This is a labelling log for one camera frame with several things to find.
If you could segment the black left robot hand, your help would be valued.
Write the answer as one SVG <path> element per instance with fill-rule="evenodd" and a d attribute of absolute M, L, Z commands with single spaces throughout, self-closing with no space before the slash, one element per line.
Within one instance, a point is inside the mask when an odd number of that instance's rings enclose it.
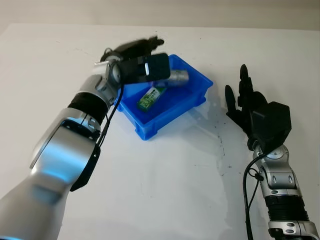
<path fill-rule="evenodd" d="M 100 62 L 105 62 L 111 59 L 125 61 L 141 56 L 149 56 L 164 43 L 165 41 L 158 38 L 158 36 L 152 36 L 150 38 L 142 38 L 124 43 L 115 49 L 106 48 L 100 58 Z"/>

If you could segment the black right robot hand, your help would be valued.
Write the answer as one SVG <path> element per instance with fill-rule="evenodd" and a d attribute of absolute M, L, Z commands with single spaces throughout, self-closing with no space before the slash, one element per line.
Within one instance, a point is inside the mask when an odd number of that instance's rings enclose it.
<path fill-rule="evenodd" d="M 224 95 L 227 105 L 226 115 L 234 121 L 250 139 L 253 137 L 252 113 L 267 103 L 264 95 L 254 91 L 252 79 L 245 64 L 240 67 L 239 96 L 235 98 L 229 85 L 225 86 Z"/>

